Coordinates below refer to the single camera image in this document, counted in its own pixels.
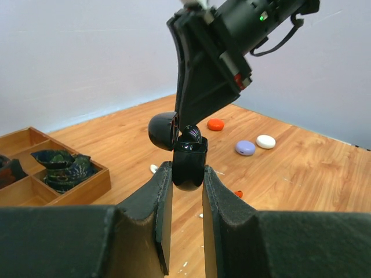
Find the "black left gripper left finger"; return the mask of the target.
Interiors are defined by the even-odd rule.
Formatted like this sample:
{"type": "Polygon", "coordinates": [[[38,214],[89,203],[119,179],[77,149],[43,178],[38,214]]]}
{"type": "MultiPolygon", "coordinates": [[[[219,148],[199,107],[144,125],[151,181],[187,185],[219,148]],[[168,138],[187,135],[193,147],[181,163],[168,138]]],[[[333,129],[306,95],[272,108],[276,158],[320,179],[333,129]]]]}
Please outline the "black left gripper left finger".
{"type": "Polygon", "coordinates": [[[172,164],[116,205],[1,209],[2,277],[164,277],[172,164]]]}

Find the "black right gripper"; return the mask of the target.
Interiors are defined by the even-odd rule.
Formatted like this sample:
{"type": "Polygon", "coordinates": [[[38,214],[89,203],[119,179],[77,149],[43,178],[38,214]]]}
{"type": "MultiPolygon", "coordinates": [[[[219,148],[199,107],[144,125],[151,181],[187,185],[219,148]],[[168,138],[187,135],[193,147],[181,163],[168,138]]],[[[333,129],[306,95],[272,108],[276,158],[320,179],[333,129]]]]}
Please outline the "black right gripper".
{"type": "Polygon", "coordinates": [[[175,111],[184,130],[235,101],[252,70],[215,8],[184,7],[166,25],[178,55],[175,111]]]}

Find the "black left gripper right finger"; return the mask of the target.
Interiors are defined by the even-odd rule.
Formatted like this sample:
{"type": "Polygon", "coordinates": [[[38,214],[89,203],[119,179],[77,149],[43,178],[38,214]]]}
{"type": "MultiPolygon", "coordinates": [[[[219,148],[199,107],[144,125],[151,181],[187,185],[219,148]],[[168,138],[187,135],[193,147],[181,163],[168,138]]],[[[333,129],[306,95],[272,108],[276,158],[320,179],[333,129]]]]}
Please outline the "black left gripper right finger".
{"type": "Polygon", "coordinates": [[[206,167],[207,277],[369,277],[370,214],[256,210],[206,167]]]}

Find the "lilac earbud charging case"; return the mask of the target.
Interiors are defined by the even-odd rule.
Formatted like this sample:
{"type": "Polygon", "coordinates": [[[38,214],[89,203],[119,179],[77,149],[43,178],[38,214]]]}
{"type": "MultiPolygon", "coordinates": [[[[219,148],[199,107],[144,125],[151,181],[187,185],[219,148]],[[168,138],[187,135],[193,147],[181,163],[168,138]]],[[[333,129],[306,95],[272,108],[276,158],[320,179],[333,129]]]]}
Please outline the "lilac earbud charging case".
{"type": "Polygon", "coordinates": [[[242,140],[236,143],[235,150],[240,155],[252,156],[256,151],[256,146],[250,141],[242,140]]]}

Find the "black earbud charging case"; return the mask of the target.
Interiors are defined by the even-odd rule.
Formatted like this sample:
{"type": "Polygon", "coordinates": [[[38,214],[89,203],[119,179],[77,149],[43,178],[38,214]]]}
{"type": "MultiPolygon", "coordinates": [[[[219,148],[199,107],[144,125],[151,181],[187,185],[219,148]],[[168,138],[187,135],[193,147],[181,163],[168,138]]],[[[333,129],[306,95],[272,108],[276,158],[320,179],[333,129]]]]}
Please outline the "black earbud charging case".
{"type": "Polygon", "coordinates": [[[182,140],[180,118],[177,112],[164,112],[151,118],[148,124],[150,141],[158,148],[172,151],[172,182],[182,191],[195,191],[203,183],[208,140],[182,140]]]}

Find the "black earbud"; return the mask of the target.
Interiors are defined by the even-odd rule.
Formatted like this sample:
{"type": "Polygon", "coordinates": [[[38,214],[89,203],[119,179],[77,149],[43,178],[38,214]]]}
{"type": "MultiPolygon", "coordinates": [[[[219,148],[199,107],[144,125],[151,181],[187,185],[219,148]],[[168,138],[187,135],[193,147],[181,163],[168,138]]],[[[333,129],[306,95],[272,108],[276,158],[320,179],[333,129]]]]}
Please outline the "black earbud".
{"type": "Polygon", "coordinates": [[[184,128],[182,134],[182,140],[186,142],[202,142],[202,135],[197,125],[188,125],[184,128]]]}

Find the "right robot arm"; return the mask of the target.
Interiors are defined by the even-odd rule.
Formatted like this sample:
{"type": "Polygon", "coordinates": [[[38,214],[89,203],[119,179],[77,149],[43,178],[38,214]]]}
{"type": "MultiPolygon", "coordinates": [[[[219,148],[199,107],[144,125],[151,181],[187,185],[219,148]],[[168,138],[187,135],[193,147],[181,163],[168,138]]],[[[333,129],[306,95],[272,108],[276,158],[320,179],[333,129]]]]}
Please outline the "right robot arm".
{"type": "Polygon", "coordinates": [[[177,50],[179,129],[196,125],[239,98],[252,82],[245,55],[282,47],[316,13],[319,1],[225,1],[186,4],[166,23],[177,50]]]}

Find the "orange earbud charging case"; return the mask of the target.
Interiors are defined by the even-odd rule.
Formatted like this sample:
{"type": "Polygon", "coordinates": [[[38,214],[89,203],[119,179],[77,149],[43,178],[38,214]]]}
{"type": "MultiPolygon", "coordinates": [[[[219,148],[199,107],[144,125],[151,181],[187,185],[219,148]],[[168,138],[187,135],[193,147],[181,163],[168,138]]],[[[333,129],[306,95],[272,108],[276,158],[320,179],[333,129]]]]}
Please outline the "orange earbud charging case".
{"type": "Polygon", "coordinates": [[[211,131],[222,131],[224,128],[224,122],[221,119],[209,119],[207,127],[211,131]]]}

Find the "white earbud charging case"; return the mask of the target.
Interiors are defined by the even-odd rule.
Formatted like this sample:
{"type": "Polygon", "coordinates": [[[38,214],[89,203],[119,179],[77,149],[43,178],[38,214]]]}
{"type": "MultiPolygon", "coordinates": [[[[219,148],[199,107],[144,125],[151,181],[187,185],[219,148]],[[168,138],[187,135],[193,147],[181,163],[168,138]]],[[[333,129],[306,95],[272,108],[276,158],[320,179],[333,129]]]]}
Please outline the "white earbud charging case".
{"type": "Polygon", "coordinates": [[[275,147],[275,145],[276,145],[276,140],[272,136],[269,136],[269,135],[266,135],[266,134],[262,134],[262,135],[259,135],[256,138],[256,144],[260,148],[273,149],[275,147]]]}

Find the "orange earbud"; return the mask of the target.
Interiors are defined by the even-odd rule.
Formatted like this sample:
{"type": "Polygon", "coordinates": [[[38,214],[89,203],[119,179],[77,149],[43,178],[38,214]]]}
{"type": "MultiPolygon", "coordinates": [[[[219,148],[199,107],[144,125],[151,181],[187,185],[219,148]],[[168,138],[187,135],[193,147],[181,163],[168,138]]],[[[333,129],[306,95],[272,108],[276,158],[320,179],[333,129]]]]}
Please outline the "orange earbud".
{"type": "Polygon", "coordinates": [[[242,192],[242,191],[235,191],[235,194],[236,194],[239,198],[242,198],[242,197],[243,197],[243,192],[242,192]]]}

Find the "white earbud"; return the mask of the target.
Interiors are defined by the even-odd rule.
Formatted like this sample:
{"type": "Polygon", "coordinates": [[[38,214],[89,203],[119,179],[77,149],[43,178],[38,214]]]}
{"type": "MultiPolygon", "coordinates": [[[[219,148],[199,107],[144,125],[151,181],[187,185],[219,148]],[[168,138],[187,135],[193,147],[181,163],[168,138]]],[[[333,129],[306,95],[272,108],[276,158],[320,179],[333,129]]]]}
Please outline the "white earbud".
{"type": "Polygon", "coordinates": [[[158,169],[158,167],[157,167],[156,165],[154,165],[154,164],[151,164],[151,165],[150,165],[150,171],[151,171],[153,174],[155,174],[155,173],[157,172],[157,169],[158,169]]]}

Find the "dark rolled necktie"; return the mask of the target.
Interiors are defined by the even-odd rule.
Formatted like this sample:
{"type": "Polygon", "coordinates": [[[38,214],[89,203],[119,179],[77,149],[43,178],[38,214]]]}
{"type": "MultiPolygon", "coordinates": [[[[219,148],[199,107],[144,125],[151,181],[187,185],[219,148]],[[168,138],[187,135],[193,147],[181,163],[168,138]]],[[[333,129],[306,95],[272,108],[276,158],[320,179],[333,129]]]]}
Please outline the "dark rolled necktie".
{"type": "Polygon", "coordinates": [[[44,183],[61,194],[98,173],[90,156],[72,155],[65,149],[36,151],[31,156],[46,169],[44,183]]]}

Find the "wooden compartment tray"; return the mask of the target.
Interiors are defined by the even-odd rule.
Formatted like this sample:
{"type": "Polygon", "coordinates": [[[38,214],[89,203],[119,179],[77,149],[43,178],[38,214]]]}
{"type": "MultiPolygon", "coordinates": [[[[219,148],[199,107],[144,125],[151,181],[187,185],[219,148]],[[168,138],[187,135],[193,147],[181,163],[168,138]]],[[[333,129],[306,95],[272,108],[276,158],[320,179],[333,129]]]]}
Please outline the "wooden compartment tray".
{"type": "Polygon", "coordinates": [[[1,207],[92,204],[109,169],[33,128],[1,136],[1,207]]]}

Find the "red patterned rolled necktie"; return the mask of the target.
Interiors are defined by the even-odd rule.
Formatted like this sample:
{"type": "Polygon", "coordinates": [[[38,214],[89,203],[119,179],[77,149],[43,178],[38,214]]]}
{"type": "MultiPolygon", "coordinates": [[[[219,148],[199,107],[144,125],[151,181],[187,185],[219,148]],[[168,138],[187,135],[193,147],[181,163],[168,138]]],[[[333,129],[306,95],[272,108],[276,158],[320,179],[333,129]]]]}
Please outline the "red patterned rolled necktie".
{"type": "Polygon", "coordinates": [[[28,175],[23,170],[18,159],[10,159],[1,155],[0,188],[3,189],[28,175]]]}

